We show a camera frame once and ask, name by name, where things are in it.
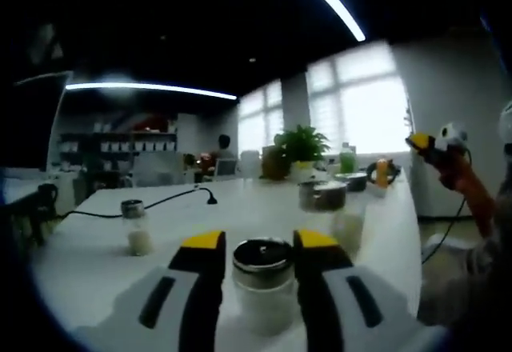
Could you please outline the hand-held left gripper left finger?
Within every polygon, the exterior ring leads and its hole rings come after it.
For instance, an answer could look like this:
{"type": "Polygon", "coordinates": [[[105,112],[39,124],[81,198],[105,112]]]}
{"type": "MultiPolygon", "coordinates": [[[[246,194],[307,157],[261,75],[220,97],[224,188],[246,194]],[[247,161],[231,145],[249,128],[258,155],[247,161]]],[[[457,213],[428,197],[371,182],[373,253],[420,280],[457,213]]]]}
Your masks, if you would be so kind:
{"type": "Polygon", "coordinates": [[[90,351],[212,351],[226,273],[226,234],[186,239],[114,300],[109,316],[74,336],[90,351]]]}

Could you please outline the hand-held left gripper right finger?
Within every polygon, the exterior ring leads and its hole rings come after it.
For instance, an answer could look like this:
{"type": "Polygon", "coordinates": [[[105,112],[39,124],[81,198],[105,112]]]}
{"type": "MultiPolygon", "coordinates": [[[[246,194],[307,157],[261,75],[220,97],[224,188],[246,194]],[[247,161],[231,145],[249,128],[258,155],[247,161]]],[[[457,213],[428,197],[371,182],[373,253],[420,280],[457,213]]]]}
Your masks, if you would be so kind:
{"type": "Polygon", "coordinates": [[[447,330],[425,326],[406,298],[337,241],[294,231],[294,272],[308,351],[438,351],[447,330]]]}

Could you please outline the person's right hand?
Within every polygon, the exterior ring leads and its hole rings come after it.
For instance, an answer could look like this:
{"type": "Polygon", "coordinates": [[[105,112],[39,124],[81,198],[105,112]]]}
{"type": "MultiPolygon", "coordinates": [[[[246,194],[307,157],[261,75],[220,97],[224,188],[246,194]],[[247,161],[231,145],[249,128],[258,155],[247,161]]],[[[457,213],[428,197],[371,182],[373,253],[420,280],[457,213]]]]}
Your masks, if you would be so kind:
{"type": "Polygon", "coordinates": [[[459,153],[450,153],[438,168],[438,172],[440,183],[448,190],[464,194],[474,184],[475,174],[472,167],[459,153]]]}

